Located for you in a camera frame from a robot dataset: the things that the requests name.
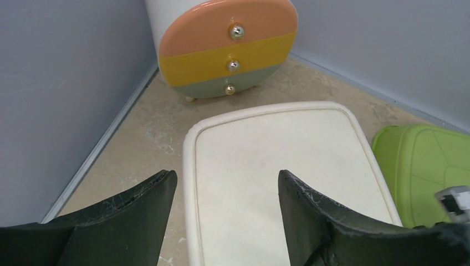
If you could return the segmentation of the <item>cream perforated laundry basket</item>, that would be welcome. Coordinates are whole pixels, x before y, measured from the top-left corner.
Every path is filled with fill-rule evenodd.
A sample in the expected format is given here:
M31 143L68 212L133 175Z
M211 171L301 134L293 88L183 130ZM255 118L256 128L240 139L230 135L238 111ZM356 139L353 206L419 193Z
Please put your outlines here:
M289 265L281 170L350 209L402 224L358 120L338 103L264 105L202 120L185 137L182 170L191 265Z

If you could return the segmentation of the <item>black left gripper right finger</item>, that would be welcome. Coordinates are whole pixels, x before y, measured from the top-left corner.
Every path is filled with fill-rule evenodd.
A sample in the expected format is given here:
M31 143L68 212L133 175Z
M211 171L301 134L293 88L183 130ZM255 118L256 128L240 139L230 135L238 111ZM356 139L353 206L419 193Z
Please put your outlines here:
M355 212L282 170L278 196L291 265L468 265L469 225L404 228Z

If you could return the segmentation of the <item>green plastic tray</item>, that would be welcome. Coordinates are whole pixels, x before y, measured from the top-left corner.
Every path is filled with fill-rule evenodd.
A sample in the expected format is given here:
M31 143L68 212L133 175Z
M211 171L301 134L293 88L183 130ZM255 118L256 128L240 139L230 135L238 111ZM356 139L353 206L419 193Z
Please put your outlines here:
M404 227L449 222L435 193L469 185L469 135L425 124L387 126L372 151Z

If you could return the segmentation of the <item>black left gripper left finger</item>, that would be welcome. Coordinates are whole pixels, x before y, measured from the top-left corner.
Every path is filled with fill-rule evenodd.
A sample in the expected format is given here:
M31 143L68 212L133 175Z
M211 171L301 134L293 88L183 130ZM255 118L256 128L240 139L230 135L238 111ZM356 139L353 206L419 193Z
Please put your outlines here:
M156 265L177 188L162 170L48 223L1 228L2 265Z

